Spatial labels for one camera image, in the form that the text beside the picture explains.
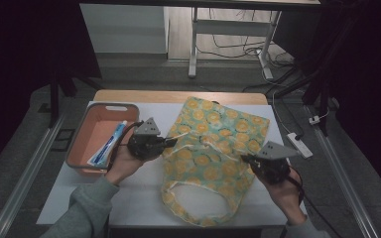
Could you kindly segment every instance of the dark background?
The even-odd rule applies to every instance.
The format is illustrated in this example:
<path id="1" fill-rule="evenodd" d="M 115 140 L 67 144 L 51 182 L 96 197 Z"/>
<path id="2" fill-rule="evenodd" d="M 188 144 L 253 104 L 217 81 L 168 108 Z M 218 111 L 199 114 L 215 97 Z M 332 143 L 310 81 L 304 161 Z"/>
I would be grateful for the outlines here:
<path id="1" fill-rule="evenodd" d="M 283 48 L 304 63 L 306 73 L 319 63 L 307 55 L 326 50 L 335 14 L 312 15 L 316 20 L 311 25 L 299 23 L 293 29 L 300 31 L 284 31 L 293 44 Z M 283 23 L 298 23 L 297 16 L 283 16 Z M 64 84 L 73 71 L 100 76 L 77 3 L 0 1 L 0 152 L 29 109 L 31 93 L 53 76 Z M 381 1 L 368 2 L 337 54 L 331 76 L 330 92 L 340 104 L 337 119 L 381 177 Z"/>
<path id="2" fill-rule="evenodd" d="M 56 77 L 74 94 L 73 72 L 100 77 L 79 4 L 0 1 L 0 153 L 29 109 L 32 92 Z"/>

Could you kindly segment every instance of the plastic tray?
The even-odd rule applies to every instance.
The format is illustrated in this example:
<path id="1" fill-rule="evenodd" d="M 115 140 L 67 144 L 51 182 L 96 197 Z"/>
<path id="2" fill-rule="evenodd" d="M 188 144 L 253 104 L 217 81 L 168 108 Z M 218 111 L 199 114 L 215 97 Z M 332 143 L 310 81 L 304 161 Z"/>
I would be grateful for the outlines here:
<path id="1" fill-rule="evenodd" d="M 95 168 L 87 161 L 110 139 L 116 126 L 125 120 L 127 126 L 139 120 L 137 106 L 111 102 L 89 104 L 67 152 L 67 165 L 84 176 L 100 176 L 105 173 L 106 170 Z"/>

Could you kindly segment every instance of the wooden table edge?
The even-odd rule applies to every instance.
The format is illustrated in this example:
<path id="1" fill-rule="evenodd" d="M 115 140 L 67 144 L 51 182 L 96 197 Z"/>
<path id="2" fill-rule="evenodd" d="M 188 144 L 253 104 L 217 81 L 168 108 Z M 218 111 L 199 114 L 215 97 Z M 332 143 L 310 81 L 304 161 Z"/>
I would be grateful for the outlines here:
<path id="1" fill-rule="evenodd" d="M 148 91 L 148 90 L 98 90 L 94 101 L 184 103 L 194 96 L 222 105 L 268 105 L 262 93 L 200 92 L 200 91 Z"/>

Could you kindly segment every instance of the white wall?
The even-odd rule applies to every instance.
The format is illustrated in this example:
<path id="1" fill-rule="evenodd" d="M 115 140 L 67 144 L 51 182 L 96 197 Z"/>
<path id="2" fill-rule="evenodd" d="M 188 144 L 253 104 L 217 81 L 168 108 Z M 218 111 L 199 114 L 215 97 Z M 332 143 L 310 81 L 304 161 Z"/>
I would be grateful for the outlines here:
<path id="1" fill-rule="evenodd" d="M 165 54 L 166 7 L 80 4 L 96 53 Z"/>

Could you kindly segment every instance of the metal frame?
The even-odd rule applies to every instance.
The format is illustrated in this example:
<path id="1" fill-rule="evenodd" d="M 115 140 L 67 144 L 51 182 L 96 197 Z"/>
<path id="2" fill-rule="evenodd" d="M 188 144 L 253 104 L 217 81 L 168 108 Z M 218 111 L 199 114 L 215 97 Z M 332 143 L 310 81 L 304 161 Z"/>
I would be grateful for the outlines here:
<path id="1" fill-rule="evenodd" d="M 308 106 L 305 106 L 305 112 L 309 117 L 314 116 L 309 110 Z M 314 125 L 315 134 L 322 147 L 324 154 L 332 168 L 333 174 L 341 187 L 342 193 L 348 202 L 348 205 L 352 208 L 355 219 L 357 220 L 358 227 L 360 228 L 363 236 L 366 238 L 378 238 L 377 230 L 363 205 L 360 197 L 354 189 L 354 185 L 351 183 L 347 172 L 345 171 L 338 154 L 333 148 L 332 142 L 326 137 L 319 126 Z"/>
<path id="2" fill-rule="evenodd" d="M 69 111 L 69 107 L 73 99 L 66 99 L 63 101 L 62 113 L 59 119 L 55 122 L 53 128 L 48 128 L 45 135 L 42 138 L 39 146 L 37 147 L 35 153 L 24 169 L 23 174 L 15 185 L 11 195 L 9 196 L 5 206 L 2 208 L 0 213 L 0 237 L 5 237 L 21 207 L 27 193 L 42 166 L 43 161 L 51 148 L 52 142 L 54 141 L 59 128 L 64 122 L 64 118 Z"/>
<path id="3" fill-rule="evenodd" d="M 170 7 L 199 7 L 224 8 L 267 11 L 299 11 L 317 12 L 349 7 L 340 4 L 316 4 L 306 2 L 278 2 L 278 1 L 251 1 L 251 0 L 80 0 L 79 3 L 113 4 L 113 5 L 142 5 L 142 6 L 170 6 Z"/>
<path id="4" fill-rule="evenodd" d="M 198 20 L 197 7 L 193 9 L 192 32 L 190 46 L 190 68 L 189 78 L 196 77 L 196 35 L 213 34 L 225 36 L 253 36 L 265 37 L 265 46 L 257 51 L 262 70 L 267 80 L 273 79 L 271 69 L 268 67 L 266 55 L 277 27 L 281 12 L 275 12 L 275 16 L 270 23 L 259 22 L 236 22 L 222 20 Z"/>

